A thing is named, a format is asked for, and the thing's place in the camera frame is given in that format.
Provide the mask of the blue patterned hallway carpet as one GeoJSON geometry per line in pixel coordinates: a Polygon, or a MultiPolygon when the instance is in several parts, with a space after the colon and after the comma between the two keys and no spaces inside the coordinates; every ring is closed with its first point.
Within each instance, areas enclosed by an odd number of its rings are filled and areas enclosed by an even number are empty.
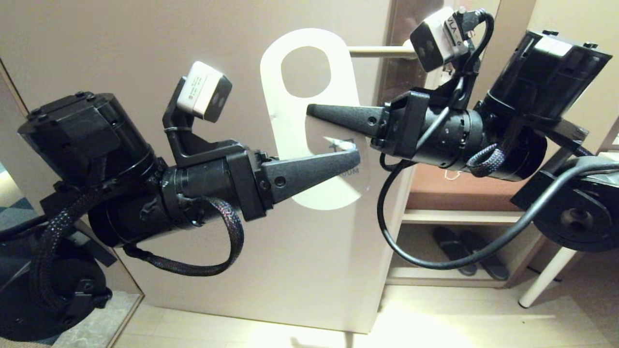
{"type": "Polygon", "coordinates": [[[0,231],[38,216],[13,177],[0,163],[0,231]]]}

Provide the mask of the beige room door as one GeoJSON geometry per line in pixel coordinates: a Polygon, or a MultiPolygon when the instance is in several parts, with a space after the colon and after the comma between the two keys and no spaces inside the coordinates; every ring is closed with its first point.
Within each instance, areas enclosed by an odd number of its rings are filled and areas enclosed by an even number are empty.
{"type": "MultiPolygon", "coordinates": [[[[390,0],[0,0],[0,58],[26,109],[79,91],[114,93],[157,156],[173,162],[162,116],[195,61],[234,87],[213,124],[194,132],[278,156],[260,62],[295,29],[326,29],[351,46],[382,45],[390,0]]],[[[369,187],[333,211],[294,200],[245,223],[237,262],[184,277],[129,258],[149,304],[197,313],[367,334],[391,259],[376,221],[386,173],[368,151],[369,187]]]]}

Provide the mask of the beige wooden bench shelf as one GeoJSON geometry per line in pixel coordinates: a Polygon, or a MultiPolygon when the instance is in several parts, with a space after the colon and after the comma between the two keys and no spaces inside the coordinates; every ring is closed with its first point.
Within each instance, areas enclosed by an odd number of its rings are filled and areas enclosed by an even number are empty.
{"type": "MultiPolygon", "coordinates": [[[[447,256],[435,243],[432,230],[447,227],[453,232],[473,231],[491,240],[497,238],[521,216],[517,211],[435,211],[407,209],[401,225],[391,228],[398,244],[411,255],[430,260],[446,261],[447,256]]],[[[542,269],[555,256],[559,247],[537,231],[528,227],[508,246],[498,251],[498,258],[509,270],[509,279],[495,280],[478,267],[474,275],[466,276],[460,271],[436,271],[415,267],[393,256],[387,275],[390,286],[438,286],[438,287],[486,287],[501,289],[517,284],[518,277],[532,264],[542,269]]]]}

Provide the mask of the grey marble door threshold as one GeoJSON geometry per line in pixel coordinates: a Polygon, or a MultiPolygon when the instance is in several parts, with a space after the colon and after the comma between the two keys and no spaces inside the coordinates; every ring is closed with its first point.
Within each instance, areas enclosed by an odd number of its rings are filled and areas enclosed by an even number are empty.
{"type": "Polygon", "coordinates": [[[84,321],[62,333],[51,348],[111,348],[143,295],[114,290],[103,309],[94,310],[84,321]]]}

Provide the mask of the grey do-not-disturb door sign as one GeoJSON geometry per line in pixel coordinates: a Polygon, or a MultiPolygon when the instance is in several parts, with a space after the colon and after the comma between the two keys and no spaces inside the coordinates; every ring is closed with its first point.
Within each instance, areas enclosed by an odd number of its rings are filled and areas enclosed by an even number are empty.
{"type": "Polygon", "coordinates": [[[354,69],[347,44],[325,29],[296,29],[274,41],[260,63],[261,81],[270,124],[282,160],[318,154],[358,150],[360,163],[293,197],[300,205],[317,211],[332,211],[359,200],[368,190],[368,144],[364,136],[306,115],[309,104],[360,106],[354,69]],[[310,97],[291,94],[283,81],[281,64],[296,49],[310,47],[328,61],[331,79],[310,97]]]}

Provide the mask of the white table leg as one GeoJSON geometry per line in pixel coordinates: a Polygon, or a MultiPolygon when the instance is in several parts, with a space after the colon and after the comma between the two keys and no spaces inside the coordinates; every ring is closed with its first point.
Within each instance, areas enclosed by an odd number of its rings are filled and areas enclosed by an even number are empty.
{"type": "Polygon", "coordinates": [[[535,300],[550,286],[551,282],[563,271],[578,251],[568,247],[560,247],[556,255],[550,260],[545,269],[538,275],[528,290],[520,297],[517,303],[522,308],[530,308],[535,300]]]}

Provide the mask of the black slipper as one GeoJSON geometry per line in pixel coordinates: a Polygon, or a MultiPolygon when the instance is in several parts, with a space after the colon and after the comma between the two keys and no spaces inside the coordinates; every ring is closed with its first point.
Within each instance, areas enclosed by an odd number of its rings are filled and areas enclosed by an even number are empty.
{"type": "MultiPolygon", "coordinates": [[[[477,253],[489,244],[486,238],[473,231],[460,232],[460,239],[471,254],[477,253]]],[[[478,262],[478,264],[495,280],[505,281],[509,279],[509,270],[497,255],[491,255],[478,262]]]]}
{"type": "Polygon", "coordinates": [[[471,252],[462,243],[460,238],[447,227],[435,227],[432,230],[432,237],[442,252],[454,261],[471,255],[471,252]]]}

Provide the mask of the brown leather bench cushion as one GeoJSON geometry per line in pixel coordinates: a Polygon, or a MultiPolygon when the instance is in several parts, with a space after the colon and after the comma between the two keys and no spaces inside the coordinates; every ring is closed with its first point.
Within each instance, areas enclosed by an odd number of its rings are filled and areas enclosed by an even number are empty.
{"type": "Polygon", "coordinates": [[[407,209],[435,211],[517,211],[511,198],[527,181],[476,178],[464,172],[455,181],[444,170],[426,164],[415,166],[407,209]]]}

